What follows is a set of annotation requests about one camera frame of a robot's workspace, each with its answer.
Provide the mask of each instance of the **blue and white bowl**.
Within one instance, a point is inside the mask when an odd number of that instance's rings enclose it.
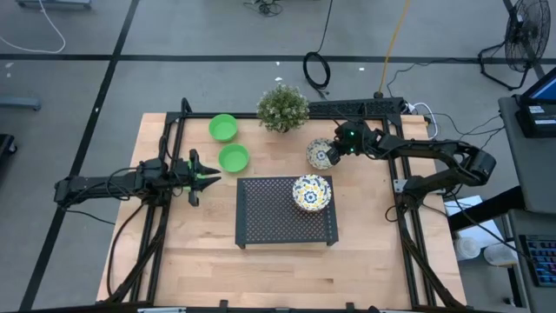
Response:
[[[293,196],[295,203],[302,210],[317,212],[330,203],[332,190],[324,178],[310,174],[301,176],[295,181]]]
[[[307,161],[311,166],[318,170],[328,170],[333,166],[327,156],[331,143],[330,139],[318,138],[307,146]]]

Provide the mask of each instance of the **green bowl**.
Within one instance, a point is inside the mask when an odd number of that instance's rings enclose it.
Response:
[[[218,163],[228,172],[236,173],[245,169],[249,162],[249,152],[237,143],[224,147],[218,154]]]
[[[232,140],[237,133],[237,122],[229,114],[219,114],[210,121],[208,131],[214,139],[227,142]]]

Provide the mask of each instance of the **concrete floor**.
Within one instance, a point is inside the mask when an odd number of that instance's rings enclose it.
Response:
[[[94,0],[91,11],[47,10],[68,42],[64,53],[111,54],[130,3]],[[287,0],[281,5],[281,15],[265,18],[245,9],[241,0],[141,0],[123,53],[304,55],[315,50],[328,1]],[[402,0],[337,1],[321,54],[384,56],[402,6]],[[501,0],[420,0],[410,8],[394,56],[476,57],[482,48],[501,41],[506,19]],[[0,2],[0,36],[35,49],[55,50],[59,44],[38,10],[20,9],[12,1]],[[20,52],[0,43],[0,95],[40,97],[43,109],[0,109],[0,133],[13,134],[19,144],[0,188],[0,236],[4,238],[0,242],[0,311],[19,307],[56,209],[54,182],[70,171],[108,65],[101,61],[3,60],[7,53]],[[556,57],[556,41],[549,42],[545,57]],[[390,64],[388,78],[409,65]],[[372,97],[380,82],[381,63],[330,66],[331,100]],[[520,79],[519,73],[505,65],[488,69],[508,81]],[[316,76],[321,74],[319,70],[316,63],[310,64]],[[195,111],[254,111],[262,92],[273,88],[277,77],[299,86],[309,100],[319,100],[297,62],[120,62],[81,173],[108,174],[129,164],[144,112],[178,110],[182,97],[188,98]],[[530,75],[526,87],[535,81]],[[496,115],[497,99],[512,95],[482,77],[476,64],[416,67],[400,74],[392,90],[410,103],[425,102],[434,111],[451,115],[462,130]],[[456,137],[449,121],[438,118],[439,138]],[[500,120],[485,129],[496,126],[501,126]],[[478,145],[486,139],[467,138]],[[491,181],[487,186],[464,189],[462,196],[488,198],[517,184],[505,134],[494,137],[486,150],[498,161]],[[109,220],[116,218],[117,208],[118,202],[113,200],[79,206],[79,210]],[[93,303],[112,231],[111,226],[85,216],[67,215],[34,308]],[[512,309],[500,304],[503,296],[511,295],[506,270],[488,267],[481,260],[463,263],[460,268],[471,305],[484,310]]]

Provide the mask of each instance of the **electric fan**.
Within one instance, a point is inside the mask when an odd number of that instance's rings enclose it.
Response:
[[[509,11],[504,42],[483,49],[479,53],[480,73],[496,83],[516,90],[523,86],[527,72],[537,64],[545,52],[550,34],[550,7],[547,0],[519,0]],[[485,71],[483,54],[505,46],[506,62],[510,69],[523,73],[521,83],[513,87],[492,77]]]

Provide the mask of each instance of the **green plant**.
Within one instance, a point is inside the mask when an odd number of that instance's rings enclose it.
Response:
[[[257,104],[257,116],[267,130],[286,132],[300,128],[307,120],[309,101],[301,95],[299,88],[278,83],[278,86],[265,92]]]

